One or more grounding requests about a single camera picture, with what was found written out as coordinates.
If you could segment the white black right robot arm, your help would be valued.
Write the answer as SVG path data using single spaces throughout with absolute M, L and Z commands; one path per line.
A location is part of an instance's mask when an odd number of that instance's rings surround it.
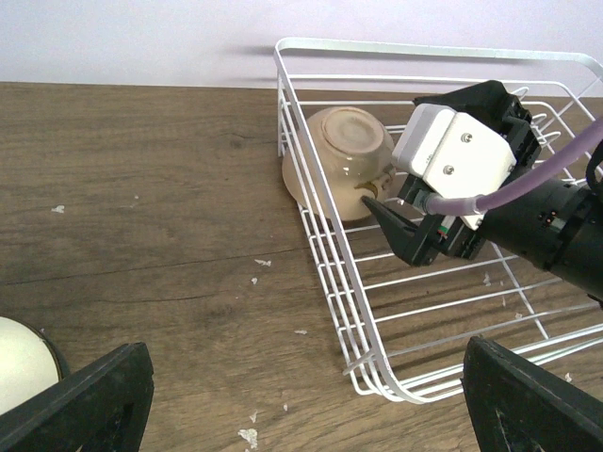
M 529 127 L 530 112 L 498 81 L 418 97 L 414 104 L 451 107 L 500 133 L 518 163 L 511 180 L 527 173 L 540 154 Z M 551 178 L 486 213 L 476 230 L 459 218 L 447 225 L 442 215 L 427 215 L 414 224 L 373 198 L 365 196 L 362 202 L 377 219 L 391 251 L 410 266 L 428 266 L 440 254 L 470 260 L 490 241 L 600 301 L 602 182 L 595 177 L 595 167 L 601 161 L 602 150 L 596 148 L 587 165 L 586 186 Z

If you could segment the teal cup white interior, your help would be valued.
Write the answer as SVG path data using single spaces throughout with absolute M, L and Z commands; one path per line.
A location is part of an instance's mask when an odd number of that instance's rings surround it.
M 1 414 L 70 374 L 64 355 L 44 329 L 1 317 Z

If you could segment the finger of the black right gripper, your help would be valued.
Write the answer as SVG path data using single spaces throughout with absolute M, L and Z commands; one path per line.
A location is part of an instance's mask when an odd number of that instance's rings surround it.
M 362 202 L 377 219 L 391 251 L 409 266 L 428 266 L 438 256 L 438 248 L 432 241 L 434 220 L 427 216 L 415 224 L 383 203 L 362 197 Z

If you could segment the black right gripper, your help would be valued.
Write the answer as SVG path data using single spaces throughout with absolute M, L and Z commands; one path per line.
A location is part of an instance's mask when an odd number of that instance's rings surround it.
M 498 190 L 529 170 L 540 153 L 537 138 L 531 130 L 531 113 L 499 81 L 489 80 L 444 94 L 415 98 L 415 108 L 422 104 L 445 105 L 457 112 L 467 113 L 505 138 L 516 164 Z M 401 200 L 418 208 L 431 194 L 439 196 L 421 179 L 406 174 L 399 192 Z M 483 214 L 442 216 L 427 213 L 423 219 L 427 216 L 435 223 L 432 241 L 438 248 L 438 255 L 472 259 L 481 250 L 484 239 L 479 234 L 479 227 L 485 220 Z

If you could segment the large cream ceramic bowl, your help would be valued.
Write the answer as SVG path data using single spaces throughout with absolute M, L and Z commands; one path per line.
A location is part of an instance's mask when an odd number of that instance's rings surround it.
M 340 219 L 369 217 L 362 198 L 387 199 L 396 174 L 393 138 L 377 118 L 353 106 L 324 108 L 307 126 Z

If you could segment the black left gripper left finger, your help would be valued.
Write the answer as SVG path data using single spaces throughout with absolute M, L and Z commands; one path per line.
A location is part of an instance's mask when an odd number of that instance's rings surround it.
M 144 343 L 124 344 L 1 415 L 3 451 L 138 451 L 154 396 Z

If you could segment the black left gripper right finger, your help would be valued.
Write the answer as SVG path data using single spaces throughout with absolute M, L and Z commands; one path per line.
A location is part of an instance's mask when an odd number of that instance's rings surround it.
M 602 449 L 602 402 L 494 341 L 470 338 L 461 382 L 481 451 Z

